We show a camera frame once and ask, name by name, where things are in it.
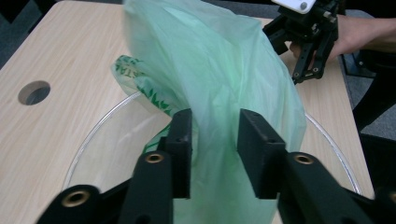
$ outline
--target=black metal bracket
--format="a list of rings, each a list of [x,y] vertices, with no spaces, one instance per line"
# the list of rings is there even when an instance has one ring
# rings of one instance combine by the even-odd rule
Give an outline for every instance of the black metal bracket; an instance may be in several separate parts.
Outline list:
[[[253,111],[241,110],[239,127],[238,153],[256,197],[278,196],[283,223],[395,222],[396,189],[381,189],[370,200],[342,188],[312,155],[287,152],[276,131]]]
[[[142,154],[133,176],[100,193],[90,185],[61,192],[37,223],[173,223],[173,199],[190,198],[191,110],[177,112],[157,150]]]
[[[279,55],[288,50],[287,41],[300,45],[301,54],[291,74],[295,84],[322,78],[326,61],[338,38],[338,6],[339,0],[317,0],[306,14],[279,7],[280,15],[262,29]]]

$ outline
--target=circular hole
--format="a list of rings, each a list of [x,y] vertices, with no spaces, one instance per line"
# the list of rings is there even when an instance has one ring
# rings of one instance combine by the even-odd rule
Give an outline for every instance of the circular hole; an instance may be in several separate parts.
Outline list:
[[[76,207],[79,206],[90,198],[90,193],[87,190],[78,190],[69,193],[62,200],[62,205],[65,207]]]
[[[149,216],[147,216],[147,215],[142,215],[142,216],[140,216],[140,217],[138,217],[138,218],[136,219],[135,224],[149,224],[150,221],[151,221],[151,218],[150,218]]]
[[[146,157],[146,162],[149,163],[157,163],[163,160],[163,155],[160,154],[151,154]]]
[[[294,157],[294,159],[302,164],[312,164],[314,162],[311,158],[304,155],[297,155]]]
[[[43,101],[50,94],[50,84],[46,81],[34,81],[23,87],[18,100],[23,105],[35,105]]]

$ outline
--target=hole in table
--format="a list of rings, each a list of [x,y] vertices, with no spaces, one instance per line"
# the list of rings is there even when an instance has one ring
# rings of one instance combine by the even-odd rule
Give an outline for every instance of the hole in table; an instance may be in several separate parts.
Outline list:
[[[23,87],[18,100],[23,105],[36,105],[50,94],[50,84],[46,81],[34,81]]]

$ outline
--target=plastic bag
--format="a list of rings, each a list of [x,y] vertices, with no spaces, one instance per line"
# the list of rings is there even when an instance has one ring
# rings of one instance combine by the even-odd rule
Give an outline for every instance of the plastic bag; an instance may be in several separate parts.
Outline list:
[[[191,198],[175,223],[268,223],[276,201],[256,199],[236,152],[239,110],[263,115],[299,150],[305,118],[286,66],[255,19],[198,0],[126,0],[132,57],[113,66],[127,93],[140,90],[173,115],[191,108],[198,134]]]

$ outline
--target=person's arm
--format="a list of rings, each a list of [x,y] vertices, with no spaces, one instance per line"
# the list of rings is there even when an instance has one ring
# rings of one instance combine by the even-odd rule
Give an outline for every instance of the person's arm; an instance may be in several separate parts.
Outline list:
[[[396,52],[396,18],[366,19],[338,15],[338,39],[329,60],[358,49]],[[300,55],[296,44],[292,43],[290,50],[294,56]]]

